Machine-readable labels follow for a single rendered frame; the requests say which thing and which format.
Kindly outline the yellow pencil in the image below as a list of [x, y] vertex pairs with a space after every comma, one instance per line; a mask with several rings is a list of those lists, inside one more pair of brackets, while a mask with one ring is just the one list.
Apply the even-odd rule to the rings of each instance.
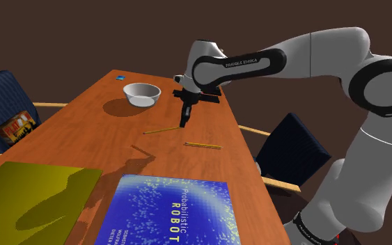
[[160, 132], [167, 132], [167, 131], [171, 131], [171, 130], [177, 130], [177, 129], [181, 129], [181, 127], [168, 127], [168, 128], [164, 128], [164, 129], [156, 129], [156, 130], [152, 130], [152, 131], [148, 131], [148, 132], [143, 132], [143, 134], [156, 134], [156, 133], [160, 133]]
[[185, 142], [184, 145], [193, 146], [193, 147], [200, 147], [200, 148], [222, 149], [222, 146], [220, 146], [220, 145], [211, 145], [211, 144], [204, 144], [204, 143]]

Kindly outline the blue book with pale lettering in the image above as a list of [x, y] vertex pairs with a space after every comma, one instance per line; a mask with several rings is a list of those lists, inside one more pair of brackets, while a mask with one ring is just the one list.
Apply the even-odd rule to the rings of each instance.
[[242, 245], [225, 182], [123, 175], [94, 245]]

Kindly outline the orange and yellow printed box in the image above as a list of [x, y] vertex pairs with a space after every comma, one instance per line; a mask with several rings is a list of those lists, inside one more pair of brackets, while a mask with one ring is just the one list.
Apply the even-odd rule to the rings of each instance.
[[26, 135], [31, 133], [38, 124], [28, 111], [20, 111], [5, 123], [0, 125], [0, 137], [9, 145], [15, 145]]

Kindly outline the wooden table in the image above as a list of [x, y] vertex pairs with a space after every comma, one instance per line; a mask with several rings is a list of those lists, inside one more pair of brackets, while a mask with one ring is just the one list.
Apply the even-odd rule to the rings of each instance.
[[[116, 80], [118, 75], [125, 79]], [[159, 87], [156, 104], [131, 105], [123, 87], [133, 83]], [[94, 245], [123, 173], [226, 182], [242, 245], [290, 245], [225, 97], [193, 106], [184, 128], [143, 134], [179, 126], [182, 102], [173, 96], [177, 88], [172, 79], [112, 70], [3, 153], [0, 165], [18, 161], [102, 171], [69, 245]]]

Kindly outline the white bowl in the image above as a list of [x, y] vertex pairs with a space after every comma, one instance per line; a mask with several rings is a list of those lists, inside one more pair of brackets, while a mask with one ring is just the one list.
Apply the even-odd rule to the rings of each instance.
[[133, 83], [123, 87], [127, 101], [137, 107], [151, 107], [156, 104], [162, 91], [152, 84]]

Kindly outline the plain yellow book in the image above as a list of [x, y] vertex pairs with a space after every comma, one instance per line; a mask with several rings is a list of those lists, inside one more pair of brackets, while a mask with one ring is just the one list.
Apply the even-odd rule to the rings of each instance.
[[0, 245], [64, 245], [102, 172], [10, 162], [0, 166]]

